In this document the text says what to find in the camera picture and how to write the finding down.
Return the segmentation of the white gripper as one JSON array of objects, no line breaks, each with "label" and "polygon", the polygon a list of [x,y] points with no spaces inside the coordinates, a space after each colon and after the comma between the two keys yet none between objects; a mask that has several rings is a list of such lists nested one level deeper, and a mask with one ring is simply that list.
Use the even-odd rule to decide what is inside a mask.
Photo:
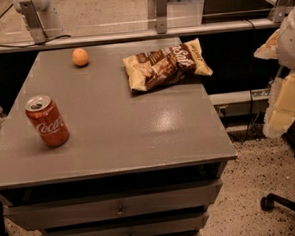
[{"label": "white gripper", "polygon": [[295,6],[283,19],[279,30],[275,30],[254,56],[263,60],[278,57],[279,64],[293,69],[284,79],[274,79],[268,97],[269,107],[265,111],[264,135],[270,139],[279,138],[295,121]]}]

